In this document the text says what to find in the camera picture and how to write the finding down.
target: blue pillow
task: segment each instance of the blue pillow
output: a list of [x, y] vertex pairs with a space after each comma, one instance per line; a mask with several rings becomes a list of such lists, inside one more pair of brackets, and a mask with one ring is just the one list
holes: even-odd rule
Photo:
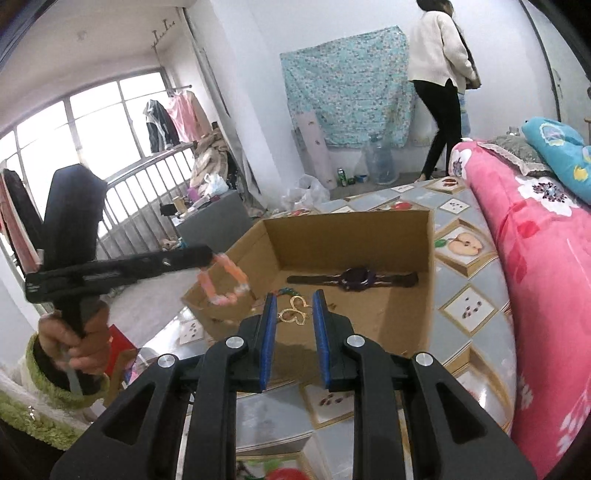
[[591, 146], [568, 125], [535, 117], [521, 128], [528, 143], [546, 160], [558, 179], [591, 205]]

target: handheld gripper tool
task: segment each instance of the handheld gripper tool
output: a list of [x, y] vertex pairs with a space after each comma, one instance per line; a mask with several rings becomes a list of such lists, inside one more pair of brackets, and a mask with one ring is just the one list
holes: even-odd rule
[[406, 478], [401, 408], [416, 480], [537, 478], [509, 436], [432, 355], [391, 355], [356, 335], [347, 317], [328, 310], [322, 290], [314, 294], [313, 316], [326, 388], [355, 392], [354, 480]]
[[183, 479], [236, 478], [236, 392], [271, 376], [277, 299], [204, 355], [166, 354], [142, 373], [55, 465], [51, 480], [174, 480], [187, 408]]

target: plastic bag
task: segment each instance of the plastic bag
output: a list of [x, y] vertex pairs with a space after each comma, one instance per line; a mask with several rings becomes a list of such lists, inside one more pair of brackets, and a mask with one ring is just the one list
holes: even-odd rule
[[207, 184], [205, 191], [203, 192], [204, 197], [205, 195], [215, 197], [216, 195], [226, 193], [230, 189], [219, 173], [208, 173], [205, 175], [203, 181]]
[[281, 197], [281, 205], [288, 212], [295, 212], [302, 208], [310, 210], [314, 205], [330, 201], [330, 192], [322, 186], [320, 180], [303, 175], [295, 188], [289, 189], [286, 195]]

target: gray floor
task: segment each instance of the gray floor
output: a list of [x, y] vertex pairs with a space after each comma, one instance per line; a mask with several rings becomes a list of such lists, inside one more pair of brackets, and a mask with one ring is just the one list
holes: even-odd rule
[[135, 346], [144, 346], [178, 315], [180, 298], [196, 281], [196, 270], [184, 270], [130, 286], [112, 302], [110, 322]]

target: cardboard box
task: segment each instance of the cardboard box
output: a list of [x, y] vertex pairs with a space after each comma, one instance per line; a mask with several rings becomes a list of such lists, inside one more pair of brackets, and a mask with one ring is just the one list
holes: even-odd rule
[[[351, 319], [355, 332], [380, 343], [386, 351], [411, 356], [426, 349], [431, 322], [434, 281], [432, 213], [387, 211], [310, 215], [262, 220], [227, 252], [248, 275], [251, 295], [236, 306], [216, 307], [195, 285], [183, 297], [205, 330], [216, 340], [232, 336], [241, 320], [260, 313], [269, 291], [297, 290], [311, 304], [322, 288], [335, 313]], [[366, 266], [379, 273], [419, 274], [413, 288], [375, 287], [345, 292], [338, 287], [288, 285], [289, 275], [340, 274]], [[210, 275], [218, 293], [231, 291], [235, 281], [215, 265]], [[278, 298], [278, 311], [290, 298]], [[302, 309], [311, 314], [311, 308]], [[272, 379], [317, 381], [320, 378], [311, 315], [305, 325], [279, 322]]]

